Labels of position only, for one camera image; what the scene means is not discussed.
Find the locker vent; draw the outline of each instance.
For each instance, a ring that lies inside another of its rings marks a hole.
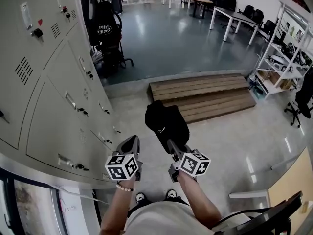
[[[17,76],[19,76],[20,80],[22,81],[24,85],[26,85],[32,72],[33,72],[33,69],[28,63],[28,60],[26,59],[26,57],[24,57],[21,60],[21,62],[15,69],[15,73],[17,74]]]
[[[72,14],[72,18],[73,18],[73,20],[74,20],[74,19],[76,18],[76,11],[75,11],[75,10],[72,10],[71,14]]]
[[[60,29],[58,23],[51,27],[54,38],[57,38],[60,35]]]
[[[82,129],[79,129],[79,140],[83,144],[86,143],[86,134],[85,134],[85,132]]]
[[[84,88],[84,97],[86,100],[88,100],[88,91],[86,88]]]

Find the black and white shoe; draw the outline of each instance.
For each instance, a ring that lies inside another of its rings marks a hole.
[[[176,191],[173,189],[168,190],[168,192],[166,193],[166,198],[177,198]]]
[[[139,201],[142,200],[142,199],[147,199],[145,194],[143,194],[142,192],[137,193],[137,195],[136,195],[136,203],[138,204]]]

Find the person in background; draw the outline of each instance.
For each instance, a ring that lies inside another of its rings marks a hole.
[[[214,234],[210,229],[222,218],[219,210],[191,176],[180,170],[177,180],[189,205],[172,189],[167,192],[165,200],[155,203],[139,192],[137,206],[130,211],[135,177],[119,182],[102,218],[100,235]]]

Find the beaded bracelet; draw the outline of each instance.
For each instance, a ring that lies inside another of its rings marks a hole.
[[[134,191],[135,190],[135,188],[134,189],[130,189],[130,188],[122,187],[122,186],[119,185],[119,183],[116,184],[116,187],[121,189],[121,190],[124,190],[124,191]]]

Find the blue-gray floor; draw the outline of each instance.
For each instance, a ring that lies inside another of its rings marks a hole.
[[[122,46],[125,57],[134,61],[126,69],[108,78],[107,84],[134,81],[180,73],[216,70],[250,70],[254,67],[264,41],[256,37],[248,45],[252,32],[241,26],[238,34],[223,37],[227,19],[216,18],[209,30],[212,13],[205,19],[193,18],[188,10],[161,0],[123,7]]]

